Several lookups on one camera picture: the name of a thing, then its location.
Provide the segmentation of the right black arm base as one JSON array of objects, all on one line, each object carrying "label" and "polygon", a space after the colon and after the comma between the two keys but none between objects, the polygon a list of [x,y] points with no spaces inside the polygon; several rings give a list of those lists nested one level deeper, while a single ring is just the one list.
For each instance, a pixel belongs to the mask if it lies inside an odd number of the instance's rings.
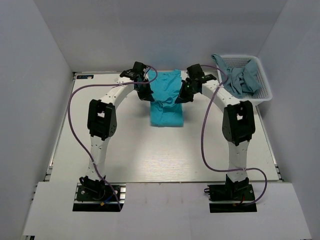
[{"label": "right black arm base", "polygon": [[204,190],[209,199],[210,213],[256,213],[256,203],[247,205],[255,200],[253,186],[231,194],[225,184],[208,185]]}]

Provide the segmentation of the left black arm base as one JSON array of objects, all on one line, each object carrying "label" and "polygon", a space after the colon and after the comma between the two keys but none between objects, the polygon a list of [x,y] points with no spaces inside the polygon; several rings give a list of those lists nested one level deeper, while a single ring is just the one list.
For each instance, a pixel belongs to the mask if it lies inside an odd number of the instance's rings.
[{"label": "left black arm base", "polygon": [[117,198],[107,184],[99,192],[94,192],[79,182],[75,190],[72,211],[79,213],[119,213],[125,203],[126,184],[112,183],[111,185]]}]

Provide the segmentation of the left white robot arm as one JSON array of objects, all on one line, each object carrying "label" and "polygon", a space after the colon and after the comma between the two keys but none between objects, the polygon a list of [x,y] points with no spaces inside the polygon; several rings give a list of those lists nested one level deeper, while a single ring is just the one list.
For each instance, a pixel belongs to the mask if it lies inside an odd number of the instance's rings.
[{"label": "left white robot arm", "polygon": [[109,141],[117,129],[118,106],[132,91],[136,91],[142,101],[154,101],[151,79],[147,76],[150,69],[150,66],[136,61],[131,69],[119,75],[115,86],[106,95],[89,103],[90,156],[86,175],[80,178],[80,183],[95,200],[102,199],[107,189],[105,161]]}]

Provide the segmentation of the teal t shirt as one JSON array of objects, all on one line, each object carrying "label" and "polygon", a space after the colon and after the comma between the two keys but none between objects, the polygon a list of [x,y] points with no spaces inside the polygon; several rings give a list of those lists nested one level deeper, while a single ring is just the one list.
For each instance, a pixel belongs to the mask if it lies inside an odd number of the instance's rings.
[{"label": "teal t shirt", "polygon": [[150,124],[153,127],[182,127],[184,125],[182,104],[175,103],[181,89],[182,77],[180,70],[156,72],[150,70],[147,74],[153,91],[153,102],[150,103]]}]

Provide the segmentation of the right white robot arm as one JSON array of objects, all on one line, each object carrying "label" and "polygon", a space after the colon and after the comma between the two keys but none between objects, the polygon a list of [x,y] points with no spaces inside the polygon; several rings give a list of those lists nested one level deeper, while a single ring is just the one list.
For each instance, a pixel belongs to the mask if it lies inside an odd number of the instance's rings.
[{"label": "right white robot arm", "polygon": [[256,131],[253,105],[231,96],[212,74],[205,74],[200,64],[186,69],[187,78],[182,81],[177,104],[194,100],[200,93],[210,99],[223,113],[222,134],[228,143],[228,169],[223,185],[210,185],[207,189],[211,201],[242,201],[249,189],[247,151]]}]

